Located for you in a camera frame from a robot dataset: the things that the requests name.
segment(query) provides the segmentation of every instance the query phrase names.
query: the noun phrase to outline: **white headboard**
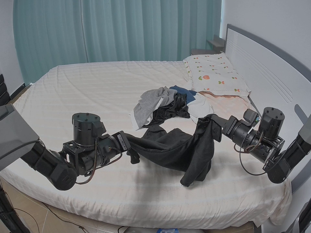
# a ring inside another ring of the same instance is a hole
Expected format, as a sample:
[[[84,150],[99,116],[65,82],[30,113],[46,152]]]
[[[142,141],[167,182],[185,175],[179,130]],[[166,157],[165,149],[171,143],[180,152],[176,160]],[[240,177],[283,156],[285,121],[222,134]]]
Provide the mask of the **white headboard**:
[[[286,149],[311,114],[311,70],[277,46],[231,24],[227,25],[225,53],[251,88],[249,97],[259,112],[265,107],[283,111],[280,137]],[[291,180],[310,159],[311,154],[293,169]]]

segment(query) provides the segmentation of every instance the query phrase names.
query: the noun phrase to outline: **gray garment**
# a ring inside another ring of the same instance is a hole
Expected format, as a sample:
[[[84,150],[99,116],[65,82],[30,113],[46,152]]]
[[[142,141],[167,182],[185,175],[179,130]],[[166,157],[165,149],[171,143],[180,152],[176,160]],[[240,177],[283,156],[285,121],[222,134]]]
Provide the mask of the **gray garment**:
[[[141,100],[139,100],[138,104],[134,107],[134,118],[138,128],[141,128],[149,116],[155,111],[155,107],[161,98],[163,98],[163,100],[160,107],[163,107],[174,101],[176,93],[176,90],[169,89],[166,86],[144,92],[140,96]]]

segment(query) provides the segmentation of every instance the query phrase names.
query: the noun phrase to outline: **teal curtain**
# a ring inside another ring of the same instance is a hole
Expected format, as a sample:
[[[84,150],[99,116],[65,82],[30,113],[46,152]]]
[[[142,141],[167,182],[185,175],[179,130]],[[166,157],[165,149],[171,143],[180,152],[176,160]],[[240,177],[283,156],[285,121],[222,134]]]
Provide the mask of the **teal curtain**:
[[[14,0],[13,29],[26,85],[57,65],[87,62],[81,0]]]
[[[25,83],[56,65],[183,60],[219,35],[221,0],[14,0]]]

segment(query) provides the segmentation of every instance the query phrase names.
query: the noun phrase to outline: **floral pillow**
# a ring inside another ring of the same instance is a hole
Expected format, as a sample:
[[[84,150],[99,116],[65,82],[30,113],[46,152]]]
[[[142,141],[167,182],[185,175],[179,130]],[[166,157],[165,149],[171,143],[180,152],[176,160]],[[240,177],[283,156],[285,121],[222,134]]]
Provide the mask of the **floral pillow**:
[[[194,91],[247,97],[251,91],[224,53],[191,55],[184,64]]]

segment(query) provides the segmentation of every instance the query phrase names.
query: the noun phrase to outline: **bed sheet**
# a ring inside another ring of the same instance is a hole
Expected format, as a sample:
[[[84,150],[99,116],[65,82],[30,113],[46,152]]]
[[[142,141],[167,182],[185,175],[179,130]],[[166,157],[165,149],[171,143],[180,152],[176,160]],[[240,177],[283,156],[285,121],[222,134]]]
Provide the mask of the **bed sheet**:
[[[33,84],[15,103],[17,111],[54,151],[72,140],[71,118],[77,112],[98,114],[107,133],[134,131],[130,111],[140,95],[161,86],[184,86],[188,74],[183,62],[123,61],[57,66]],[[240,97],[205,94],[219,116],[243,117],[250,107]],[[191,119],[172,118],[161,125],[193,134]],[[243,155],[247,169],[258,173],[262,164]],[[27,195],[60,209],[107,223],[150,228],[222,229],[247,221],[262,224],[269,217],[281,223],[291,201],[290,181],[273,184],[267,176],[248,175],[226,137],[215,143],[212,167],[203,182],[182,187],[183,172],[158,166],[141,157],[132,165],[123,157],[96,171],[92,181],[69,191],[56,190],[21,159],[1,176]]]

